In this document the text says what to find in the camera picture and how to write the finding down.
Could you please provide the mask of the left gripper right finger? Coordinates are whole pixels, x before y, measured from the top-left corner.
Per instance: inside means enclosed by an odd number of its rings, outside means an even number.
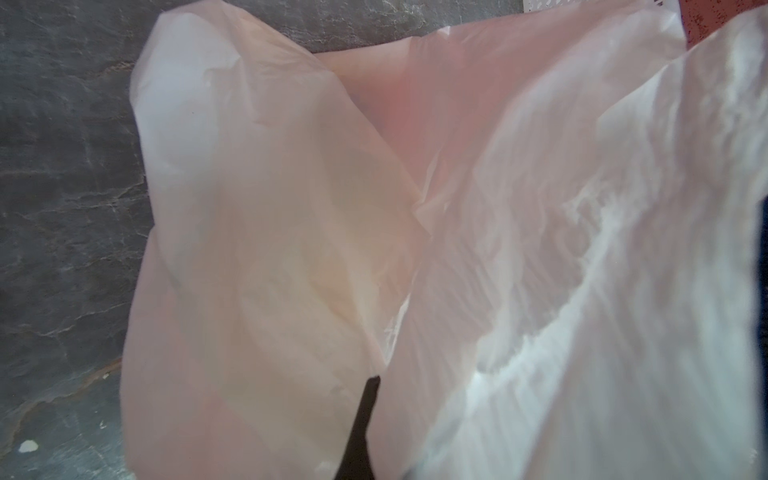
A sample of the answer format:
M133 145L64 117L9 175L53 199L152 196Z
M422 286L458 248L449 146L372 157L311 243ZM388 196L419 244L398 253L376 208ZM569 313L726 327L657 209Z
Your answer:
M756 328L762 401L762 440L760 478L767 478L767 199L762 202L757 259L759 317Z

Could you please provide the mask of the white plastic bag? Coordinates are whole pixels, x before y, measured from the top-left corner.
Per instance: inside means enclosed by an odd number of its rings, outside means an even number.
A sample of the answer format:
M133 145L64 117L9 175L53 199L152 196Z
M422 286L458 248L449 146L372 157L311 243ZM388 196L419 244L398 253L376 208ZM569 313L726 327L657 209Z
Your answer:
M757 479L767 10L689 47L585 1L313 54L163 13L130 103L154 219L139 479Z

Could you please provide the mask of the white perforated plastic basket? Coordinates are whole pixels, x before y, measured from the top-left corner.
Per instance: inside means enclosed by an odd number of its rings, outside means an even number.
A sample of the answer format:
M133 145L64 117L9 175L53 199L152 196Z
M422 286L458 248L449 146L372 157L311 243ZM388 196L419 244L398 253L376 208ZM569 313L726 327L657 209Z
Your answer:
M574 3L575 0L523 0L525 13L539 12Z

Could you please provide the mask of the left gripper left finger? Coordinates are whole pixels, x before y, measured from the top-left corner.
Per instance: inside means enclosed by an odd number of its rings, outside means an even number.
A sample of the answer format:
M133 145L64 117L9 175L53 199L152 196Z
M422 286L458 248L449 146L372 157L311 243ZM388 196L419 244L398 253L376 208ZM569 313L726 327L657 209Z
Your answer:
M335 480L374 480L367 444L367 429L381 379L367 380Z

